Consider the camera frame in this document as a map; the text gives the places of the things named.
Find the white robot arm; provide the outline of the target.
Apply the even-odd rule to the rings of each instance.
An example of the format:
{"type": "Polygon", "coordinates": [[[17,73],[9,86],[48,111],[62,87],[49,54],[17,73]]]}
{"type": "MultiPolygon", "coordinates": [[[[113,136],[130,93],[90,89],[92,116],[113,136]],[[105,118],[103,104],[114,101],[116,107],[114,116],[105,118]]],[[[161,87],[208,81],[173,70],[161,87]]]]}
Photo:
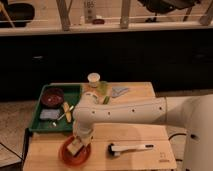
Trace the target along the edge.
{"type": "Polygon", "coordinates": [[[84,146],[91,142],[95,123],[184,127],[187,137],[182,171],[213,171],[213,94],[99,104],[95,93],[86,92],[73,117],[73,134],[84,146]]]}

